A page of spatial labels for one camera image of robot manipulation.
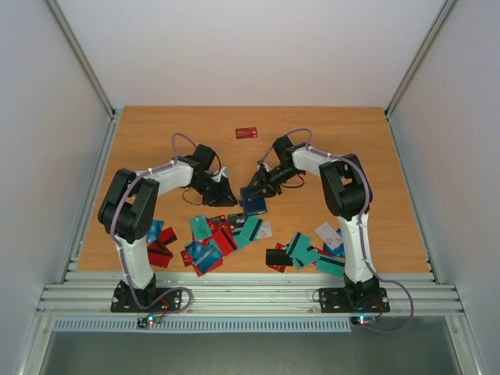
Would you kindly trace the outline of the blue card left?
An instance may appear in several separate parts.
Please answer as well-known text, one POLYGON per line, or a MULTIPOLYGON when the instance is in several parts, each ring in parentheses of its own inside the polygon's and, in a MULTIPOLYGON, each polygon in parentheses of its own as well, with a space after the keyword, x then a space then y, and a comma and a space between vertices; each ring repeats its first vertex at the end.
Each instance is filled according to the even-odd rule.
POLYGON ((152 243, 153 241, 156 241, 160 234, 163 231, 163 225, 164 222, 162 220, 153 220, 152 224, 148 230, 148 233, 146 235, 146 241, 148 243, 152 243))

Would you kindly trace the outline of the teal VIP card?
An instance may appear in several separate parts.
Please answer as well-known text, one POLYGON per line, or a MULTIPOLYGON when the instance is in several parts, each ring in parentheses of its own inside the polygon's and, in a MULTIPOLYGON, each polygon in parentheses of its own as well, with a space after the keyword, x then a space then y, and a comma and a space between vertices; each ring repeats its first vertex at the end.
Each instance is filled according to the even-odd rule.
POLYGON ((212 232, 205 216, 195 216, 189 220, 189 223, 192 235, 196 241, 202 241, 211 237, 212 232))

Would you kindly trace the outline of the black VIP card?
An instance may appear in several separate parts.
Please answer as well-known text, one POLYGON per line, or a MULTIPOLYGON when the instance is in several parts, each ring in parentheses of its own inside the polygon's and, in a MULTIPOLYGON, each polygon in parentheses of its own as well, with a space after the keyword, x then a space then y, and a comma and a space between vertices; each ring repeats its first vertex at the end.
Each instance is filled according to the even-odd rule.
POLYGON ((248 215, 244 212, 234 213, 227 216, 227 220, 232 230, 242 228, 245 225, 247 218, 248 215))

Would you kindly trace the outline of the red striped card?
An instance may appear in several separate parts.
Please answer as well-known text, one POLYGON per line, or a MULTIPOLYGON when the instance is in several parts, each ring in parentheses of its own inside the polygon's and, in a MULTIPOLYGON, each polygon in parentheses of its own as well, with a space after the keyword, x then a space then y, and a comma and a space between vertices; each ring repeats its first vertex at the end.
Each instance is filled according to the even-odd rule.
POLYGON ((168 245, 177 240, 177 236, 172 227, 163 230, 157 239, 147 246, 148 261, 152 266, 167 268, 173 253, 168 249, 168 245))
POLYGON ((212 240, 223 256, 228 256, 238 250, 238 244, 230 231, 220 229, 212 235, 212 240))

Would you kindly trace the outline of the teal striped card centre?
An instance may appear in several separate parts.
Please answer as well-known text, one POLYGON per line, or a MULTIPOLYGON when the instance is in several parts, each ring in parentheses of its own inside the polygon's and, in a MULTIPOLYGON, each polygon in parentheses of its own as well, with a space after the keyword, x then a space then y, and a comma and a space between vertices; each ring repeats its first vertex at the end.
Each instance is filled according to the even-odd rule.
POLYGON ((239 234, 234 235, 234 240, 237 244, 237 250, 241 250, 244 247, 253 243, 263 225, 263 220, 257 216, 249 216, 245 221, 244 226, 241 228, 239 234))

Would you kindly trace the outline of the lone red card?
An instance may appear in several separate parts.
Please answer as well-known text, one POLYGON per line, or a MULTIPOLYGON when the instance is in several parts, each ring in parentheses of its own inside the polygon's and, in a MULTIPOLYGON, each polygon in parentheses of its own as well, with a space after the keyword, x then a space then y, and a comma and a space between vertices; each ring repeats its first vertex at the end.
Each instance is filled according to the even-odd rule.
POLYGON ((257 138, 258 137, 257 128, 256 127, 237 128, 235 130, 235 137, 238 140, 248 139, 248 138, 257 138))

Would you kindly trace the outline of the teal striped card right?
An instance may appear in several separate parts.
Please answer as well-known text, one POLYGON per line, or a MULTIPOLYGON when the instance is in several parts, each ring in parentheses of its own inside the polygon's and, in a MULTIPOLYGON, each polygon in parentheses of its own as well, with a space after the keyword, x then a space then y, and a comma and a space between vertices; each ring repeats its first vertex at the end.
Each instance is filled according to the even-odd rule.
POLYGON ((333 257, 322 255, 316 260, 316 270, 336 277, 343 277, 345 262, 333 257))

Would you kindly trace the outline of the blue card right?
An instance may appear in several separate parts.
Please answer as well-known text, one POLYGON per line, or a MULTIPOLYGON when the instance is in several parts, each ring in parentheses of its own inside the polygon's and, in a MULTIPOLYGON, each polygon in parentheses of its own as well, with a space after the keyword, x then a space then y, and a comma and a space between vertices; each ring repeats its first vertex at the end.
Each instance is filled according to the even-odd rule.
POLYGON ((324 243, 323 250, 332 256, 335 256, 338 258, 344 258, 345 257, 345 246, 344 246, 344 242, 343 242, 343 235, 342 235, 341 229, 337 229, 336 233, 339 237, 339 242, 338 242, 337 246, 335 248, 331 248, 328 244, 324 243))

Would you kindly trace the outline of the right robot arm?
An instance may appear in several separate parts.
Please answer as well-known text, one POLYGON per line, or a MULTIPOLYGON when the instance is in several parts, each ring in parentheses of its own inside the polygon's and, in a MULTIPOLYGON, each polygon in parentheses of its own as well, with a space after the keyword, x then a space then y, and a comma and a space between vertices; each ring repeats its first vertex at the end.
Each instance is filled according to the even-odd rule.
POLYGON ((292 177, 305 173, 320 177, 327 208, 337 218, 345 244, 345 302, 352 310, 365 308, 380 284, 374 276, 368 237, 373 195, 359 158, 333 155, 306 143, 294 145, 288 136, 277 138, 272 150, 280 163, 270 169, 259 161, 247 189, 254 197, 271 198, 292 177))

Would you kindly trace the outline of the blue card pile centre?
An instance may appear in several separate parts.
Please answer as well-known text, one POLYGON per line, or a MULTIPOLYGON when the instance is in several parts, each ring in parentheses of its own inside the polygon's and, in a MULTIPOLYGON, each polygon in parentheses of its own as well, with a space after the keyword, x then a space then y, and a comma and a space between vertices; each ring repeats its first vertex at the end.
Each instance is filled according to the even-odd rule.
POLYGON ((181 252, 185 266, 193 266, 200 277, 223 264, 222 252, 213 244, 207 246, 193 241, 181 252))

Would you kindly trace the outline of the red striped card centre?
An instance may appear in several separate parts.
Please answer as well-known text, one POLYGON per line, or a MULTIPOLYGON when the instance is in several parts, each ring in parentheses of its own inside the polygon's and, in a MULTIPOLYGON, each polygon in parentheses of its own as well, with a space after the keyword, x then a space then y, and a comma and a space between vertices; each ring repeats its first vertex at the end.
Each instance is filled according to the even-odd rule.
POLYGON ((238 244, 230 231, 220 229, 212 235, 212 240, 223 256, 228 256, 238 250, 238 244))

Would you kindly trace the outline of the white floral card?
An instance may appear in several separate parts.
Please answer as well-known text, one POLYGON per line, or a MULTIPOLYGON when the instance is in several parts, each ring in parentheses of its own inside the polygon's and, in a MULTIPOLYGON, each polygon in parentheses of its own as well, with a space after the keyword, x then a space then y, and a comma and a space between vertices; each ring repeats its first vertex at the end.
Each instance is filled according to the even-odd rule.
POLYGON ((321 224, 315 232, 330 249, 336 249, 343 243, 341 236, 329 223, 321 224))

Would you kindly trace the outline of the red striped card left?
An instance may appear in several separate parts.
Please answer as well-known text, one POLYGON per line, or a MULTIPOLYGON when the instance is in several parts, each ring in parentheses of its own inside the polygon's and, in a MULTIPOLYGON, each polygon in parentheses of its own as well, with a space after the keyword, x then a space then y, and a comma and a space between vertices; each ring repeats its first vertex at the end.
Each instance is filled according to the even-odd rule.
POLYGON ((168 245, 177 240, 177 236, 172 227, 163 230, 157 239, 147 246, 148 261, 152 266, 167 268, 173 253, 168 249, 168 245))

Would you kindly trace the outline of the blue leather card holder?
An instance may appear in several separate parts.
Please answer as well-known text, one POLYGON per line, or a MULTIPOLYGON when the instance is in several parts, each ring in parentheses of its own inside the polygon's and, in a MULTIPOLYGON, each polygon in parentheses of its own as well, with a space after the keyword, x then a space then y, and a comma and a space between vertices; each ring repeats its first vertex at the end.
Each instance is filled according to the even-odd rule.
POLYGON ((240 189, 240 206, 246 216, 257 216, 267 213, 265 198, 253 198, 246 187, 240 189))

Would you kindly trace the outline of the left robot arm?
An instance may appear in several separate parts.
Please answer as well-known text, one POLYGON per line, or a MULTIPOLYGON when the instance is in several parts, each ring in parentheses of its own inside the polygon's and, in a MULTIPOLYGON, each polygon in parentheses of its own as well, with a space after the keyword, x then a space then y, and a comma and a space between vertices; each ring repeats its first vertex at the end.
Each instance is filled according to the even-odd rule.
POLYGON ((148 260, 146 235, 157 198, 178 188, 191 188, 209 207, 232 207, 238 201, 216 152, 197 145, 191 155, 144 171, 118 170, 98 210, 98 221, 110 235, 123 276, 113 292, 113 312, 143 312, 163 297, 180 297, 185 288, 158 289, 148 260))

